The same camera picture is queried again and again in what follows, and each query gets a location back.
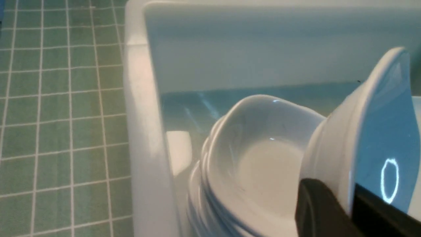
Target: tile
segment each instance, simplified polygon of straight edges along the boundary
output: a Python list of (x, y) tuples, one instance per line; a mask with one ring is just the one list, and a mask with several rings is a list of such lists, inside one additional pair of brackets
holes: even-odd
[(39, 70), (41, 50), (15, 50), (13, 53), (13, 71)]
[(99, 80), (101, 89), (123, 87), (123, 66), (100, 67)]
[(17, 28), (41, 27), (41, 11), (19, 11)]
[(91, 6), (96, 8), (108, 8), (111, 7), (111, 0), (91, 0)]
[(37, 126), (6, 127), (4, 130), (3, 156), (23, 156), (35, 154)]
[(103, 145), (100, 118), (73, 121), (73, 148), (77, 149), (99, 145)]
[(118, 26), (118, 33), (120, 34), (120, 42), (124, 43), (124, 26)]
[(37, 10), (41, 9), (41, 0), (21, 0), (18, 4), (18, 10)]
[(102, 91), (102, 108), (104, 115), (125, 113), (123, 89)]
[(11, 98), (7, 106), (6, 124), (35, 123), (37, 111), (37, 97)]
[(113, 221), (112, 228), (114, 237), (134, 237), (132, 218)]
[(16, 7), (16, 0), (5, 0), (4, 1), (4, 9), (15, 9)]
[(107, 147), (108, 176), (119, 178), (130, 175), (129, 145)]
[(75, 187), (75, 224), (108, 219), (107, 197), (107, 184), (105, 182)]
[(4, 28), (13, 28), (15, 24), (15, 12), (7, 11), (4, 13), (2, 20), (2, 27)]
[(67, 47), (67, 29), (44, 29), (44, 47)]
[(128, 142), (126, 116), (106, 117), (104, 126), (108, 145)]
[(73, 47), (70, 49), (72, 67), (95, 66), (93, 47)]
[(37, 72), (12, 73), (10, 79), (9, 96), (38, 94), (39, 80), (40, 74)]
[(69, 95), (57, 94), (41, 97), (40, 121), (69, 118)]
[(114, 2), (114, 7), (124, 7), (128, 0), (112, 0)]
[(38, 157), (37, 189), (70, 184), (70, 154), (59, 153)]
[(69, 8), (88, 8), (89, 0), (69, 0)]
[(115, 26), (95, 27), (96, 44), (118, 43)]
[(114, 11), (117, 24), (124, 25), (124, 8), (116, 8)]
[(86, 91), (98, 89), (96, 68), (72, 69), (72, 90)]
[(98, 46), (96, 52), (99, 66), (121, 64), (120, 47), (118, 45)]
[(37, 193), (35, 232), (68, 227), (70, 224), (70, 188)]
[(94, 9), (92, 10), (93, 24), (95, 26), (114, 24), (113, 14), (111, 8)]
[(37, 234), (36, 237), (72, 237), (72, 231), (69, 229), (49, 234)]
[(74, 26), (90, 26), (91, 13), (89, 10), (69, 10), (69, 25)]
[(72, 117), (81, 118), (101, 115), (99, 92), (82, 92), (72, 94)]
[(70, 145), (68, 121), (52, 122), (40, 125), (39, 152), (65, 151)]
[(70, 45), (93, 45), (92, 28), (74, 27), (70, 28)]
[(0, 118), (3, 118), (5, 99), (0, 99)]
[(31, 231), (32, 194), (0, 198), (0, 236), (13, 237)]
[(67, 26), (66, 11), (44, 11), (44, 27)]
[(66, 8), (65, 0), (44, 0), (44, 9)]
[(114, 180), (109, 183), (112, 217), (132, 214), (131, 179)]
[(69, 91), (69, 70), (43, 71), (41, 92), (58, 93)]
[(67, 48), (51, 48), (43, 50), (43, 69), (69, 67)]
[(8, 77), (9, 73), (0, 73), (0, 97), (6, 96)]
[(41, 30), (16, 30), (15, 48), (39, 48)]
[(75, 183), (86, 183), (106, 178), (103, 148), (73, 152), (73, 179)]
[(110, 237), (109, 223), (84, 226), (75, 229), (75, 237)]
[(0, 31), (0, 49), (12, 48), (13, 30)]
[(32, 191), (34, 166), (35, 157), (2, 161), (0, 166), (0, 194)]
[(10, 50), (0, 51), (0, 72), (9, 71)]

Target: black object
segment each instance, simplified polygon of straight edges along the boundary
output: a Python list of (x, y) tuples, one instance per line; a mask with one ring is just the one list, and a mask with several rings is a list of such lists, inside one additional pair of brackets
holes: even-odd
[(360, 185), (355, 186), (352, 221), (366, 236), (421, 237), (421, 223)]
[(320, 180), (303, 179), (298, 188), (295, 213), (300, 237), (363, 237)]
[(320, 180), (303, 179), (295, 214), (300, 237), (421, 237), (421, 223), (356, 185), (350, 219)]

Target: dish rack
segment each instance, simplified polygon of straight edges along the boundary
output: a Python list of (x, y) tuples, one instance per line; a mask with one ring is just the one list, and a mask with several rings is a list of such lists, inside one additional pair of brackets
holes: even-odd
[[(230, 98), (230, 92), (241, 97), (282, 88), (283, 95), (294, 98), (289, 88), (329, 83), (340, 100), (336, 85), (357, 86), (389, 48), (404, 46), (413, 64), (421, 59), (421, 2), (416, 0), (129, 0), (125, 14), (124, 90), (136, 237), (194, 236), (184, 210), (192, 166), (172, 174), (168, 118), (161, 106), (166, 96), (191, 92), (201, 100), (206, 92), (228, 92)], [(413, 68), (413, 84), (419, 84), (421, 71)]]

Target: white plate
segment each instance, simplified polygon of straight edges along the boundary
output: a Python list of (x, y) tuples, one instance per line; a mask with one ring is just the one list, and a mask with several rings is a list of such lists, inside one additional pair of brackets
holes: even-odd
[(300, 176), (323, 181), (349, 215), (355, 181), (408, 210), (420, 162), (409, 59), (403, 48), (389, 50), (320, 124), (306, 150)]
[(301, 159), (324, 119), (272, 96), (239, 101), (208, 141), (203, 163), (203, 188), (226, 209), (224, 216), (255, 236), (297, 236)]
[(201, 233), (204, 236), (230, 237), (223, 226), (218, 223), (215, 216), (207, 212), (209, 206), (200, 184), (199, 163), (195, 165), (190, 176), (188, 202), (190, 208), (188, 212), (192, 216), (189, 218), (191, 218), (191, 224), (195, 225), (195, 230), (198, 234)]

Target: white bowl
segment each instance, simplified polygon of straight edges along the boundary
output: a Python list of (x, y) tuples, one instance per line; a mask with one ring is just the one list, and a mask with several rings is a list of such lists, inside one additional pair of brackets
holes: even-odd
[(310, 140), (300, 177), (324, 182), (349, 215), (355, 181), (408, 209), (420, 158), (409, 65), (405, 49), (388, 51)]
[(239, 101), (209, 138), (203, 188), (224, 217), (255, 236), (297, 236), (301, 159), (325, 118), (272, 96)]

